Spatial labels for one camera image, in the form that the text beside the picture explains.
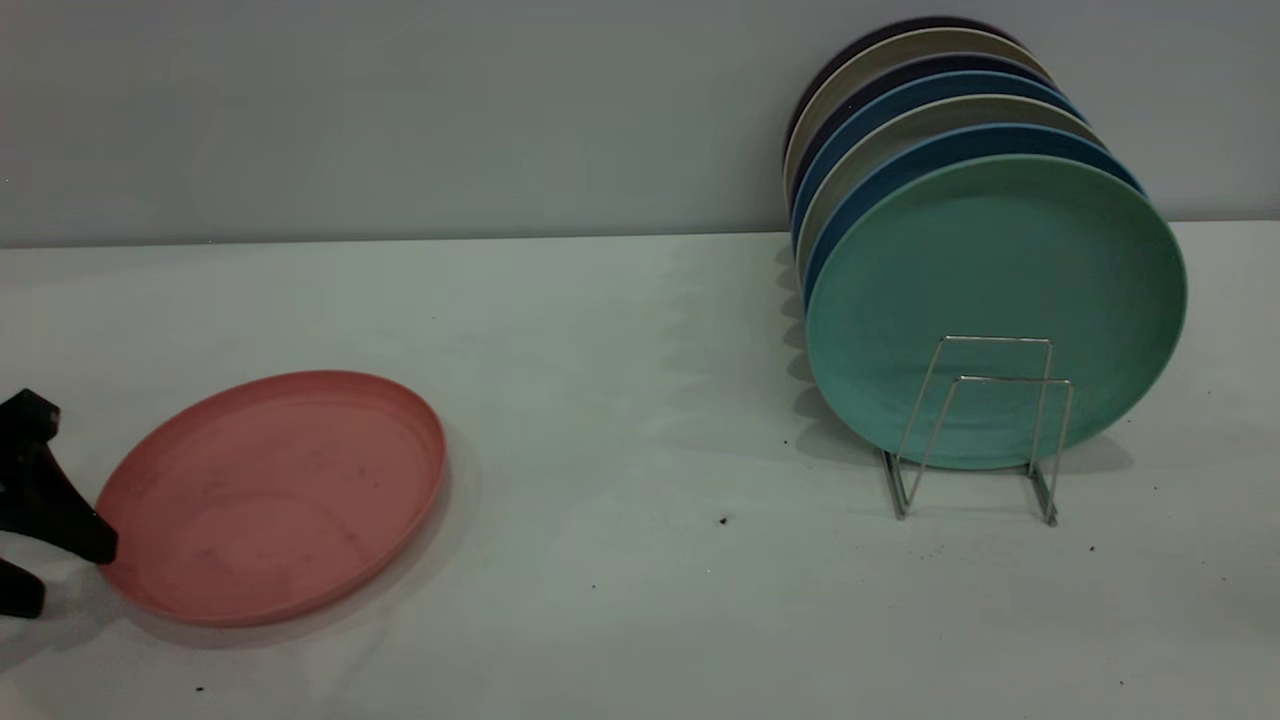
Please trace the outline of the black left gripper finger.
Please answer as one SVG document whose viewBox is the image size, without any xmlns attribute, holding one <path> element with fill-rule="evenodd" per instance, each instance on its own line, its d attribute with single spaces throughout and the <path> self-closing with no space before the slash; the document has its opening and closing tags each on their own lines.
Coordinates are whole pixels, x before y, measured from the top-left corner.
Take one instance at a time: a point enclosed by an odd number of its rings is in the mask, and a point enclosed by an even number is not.
<svg viewBox="0 0 1280 720">
<path fill-rule="evenodd" d="M 32 573 L 0 561 L 0 614 L 8 618 L 36 619 L 44 612 L 45 584 Z"/>
<path fill-rule="evenodd" d="M 61 410 L 32 389 L 1 405 L 1 529 L 87 562 L 115 561 L 119 534 L 70 483 L 50 443 Z"/>
</svg>

